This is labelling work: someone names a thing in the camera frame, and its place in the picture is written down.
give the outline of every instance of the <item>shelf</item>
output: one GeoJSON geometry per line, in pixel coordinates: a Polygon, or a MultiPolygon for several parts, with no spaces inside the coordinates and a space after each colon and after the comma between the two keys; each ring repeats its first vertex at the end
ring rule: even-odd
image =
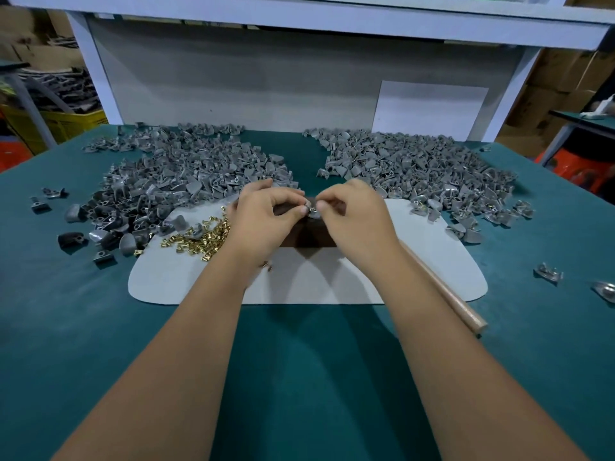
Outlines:
{"type": "Polygon", "coordinates": [[[9,0],[16,6],[595,50],[615,12],[489,0],[9,0]]]}

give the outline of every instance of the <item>table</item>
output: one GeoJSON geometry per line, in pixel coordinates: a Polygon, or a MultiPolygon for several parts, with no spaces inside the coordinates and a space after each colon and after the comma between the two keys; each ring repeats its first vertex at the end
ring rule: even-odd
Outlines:
{"type": "MultiPolygon", "coordinates": [[[[135,152],[83,154],[101,126],[0,174],[0,458],[46,460],[173,313],[127,292],[134,258],[99,269],[93,246],[72,255],[56,236],[70,203],[135,152]],[[34,214],[28,197],[66,187],[34,214]]],[[[297,133],[246,131],[284,155],[308,195],[326,152],[297,133]]],[[[480,143],[470,143],[477,148],[480,143]]],[[[488,322],[481,342],[594,460],[615,453],[615,310],[590,289],[614,281],[615,208],[499,144],[484,158],[519,173],[515,193],[536,209],[512,229],[488,225],[468,250],[488,281],[471,303],[488,322]],[[533,276],[547,262],[556,287],[533,276]]],[[[435,460],[429,424],[384,306],[244,306],[211,459],[435,460]]]]}
{"type": "Polygon", "coordinates": [[[23,84],[17,73],[19,69],[27,68],[28,66],[30,66],[30,63],[23,61],[14,62],[0,60],[0,76],[4,76],[6,82],[15,91],[15,94],[17,94],[17,97],[21,102],[21,106],[23,106],[23,108],[28,112],[30,119],[32,119],[32,122],[35,124],[36,129],[42,137],[42,140],[45,142],[45,145],[48,149],[51,149],[56,146],[55,139],[47,127],[47,123],[45,123],[45,120],[42,118],[41,113],[38,111],[38,108],[36,108],[27,87],[23,84]]]}
{"type": "Polygon", "coordinates": [[[570,137],[570,134],[575,128],[583,129],[594,134],[599,134],[600,136],[610,139],[615,139],[615,118],[612,116],[605,115],[602,118],[588,120],[587,118],[582,118],[580,113],[551,110],[549,114],[555,116],[556,118],[563,118],[570,121],[570,123],[563,125],[562,129],[560,129],[560,131],[555,135],[549,146],[542,154],[542,158],[538,162],[539,165],[547,165],[549,160],[551,160],[557,151],[563,147],[566,139],[570,137]]]}

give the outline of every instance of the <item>person's left hand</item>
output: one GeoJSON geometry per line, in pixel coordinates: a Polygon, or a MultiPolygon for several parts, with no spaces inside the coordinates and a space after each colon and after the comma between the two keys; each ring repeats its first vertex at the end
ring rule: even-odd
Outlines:
{"type": "Polygon", "coordinates": [[[227,207],[231,230],[224,246],[238,250],[254,266],[266,262],[292,227],[309,211],[302,190],[271,187],[272,184],[272,179],[247,184],[239,199],[227,207]],[[273,207],[285,202],[297,207],[283,215],[274,215],[273,207]]]}

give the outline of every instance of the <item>yellow plastic crate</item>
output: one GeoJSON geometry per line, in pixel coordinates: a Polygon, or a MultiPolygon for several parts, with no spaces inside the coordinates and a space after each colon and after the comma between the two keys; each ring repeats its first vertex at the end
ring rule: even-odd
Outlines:
{"type": "MultiPolygon", "coordinates": [[[[23,140],[33,154],[37,155],[47,150],[47,146],[27,112],[8,105],[0,105],[0,110],[2,110],[2,114],[15,134],[23,140]]],[[[98,125],[108,123],[103,110],[97,110],[86,115],[42,111],[41,115],[58,144],[79,136],[98,125]]]]}

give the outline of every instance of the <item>hand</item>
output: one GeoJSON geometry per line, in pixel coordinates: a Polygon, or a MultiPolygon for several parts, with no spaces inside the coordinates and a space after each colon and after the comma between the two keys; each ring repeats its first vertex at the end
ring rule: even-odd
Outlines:
{"type": "Polygon", "coordinates": [[[316,208],[342,253],[372,279],[401,253],[389,210],[360,179],[336,184],[316,196],[316,208]]]}
{"type": "Polygon", "coordinates": [[[224,246],[237,249],[254,266],[266,262],[292,227],[308,214],[304,192],[289,187],[271,187],[272,179],[247,184],[227,208],[231,224],[224,246]],[[285,202],[296,204],[283,215],[273,214],[273,207],[285,202]]]}

